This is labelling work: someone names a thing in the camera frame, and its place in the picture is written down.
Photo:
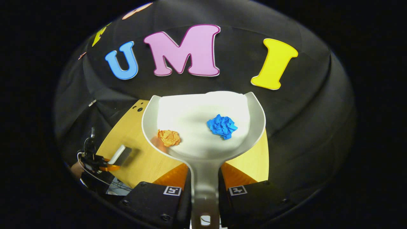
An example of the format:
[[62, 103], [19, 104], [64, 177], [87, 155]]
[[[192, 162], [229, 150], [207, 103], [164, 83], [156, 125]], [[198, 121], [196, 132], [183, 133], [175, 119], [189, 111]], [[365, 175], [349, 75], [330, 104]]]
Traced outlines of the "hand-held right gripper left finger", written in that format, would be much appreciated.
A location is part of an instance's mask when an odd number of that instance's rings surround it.
[[158, 229], [189, 229], [191, 220], [191, 172], [181, 164], [156, 181], [138, 183], [119, 208]]

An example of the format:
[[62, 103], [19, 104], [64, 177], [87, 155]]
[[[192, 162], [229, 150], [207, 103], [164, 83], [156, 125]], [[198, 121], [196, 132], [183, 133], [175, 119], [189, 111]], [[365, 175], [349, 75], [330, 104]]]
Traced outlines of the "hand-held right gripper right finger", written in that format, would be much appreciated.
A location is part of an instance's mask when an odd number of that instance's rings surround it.
[[221, 226], [258, 229], [291, 210], [291, 199], [270, 181], [257, 182], [224, 163], [218, 173], [218, 205]]

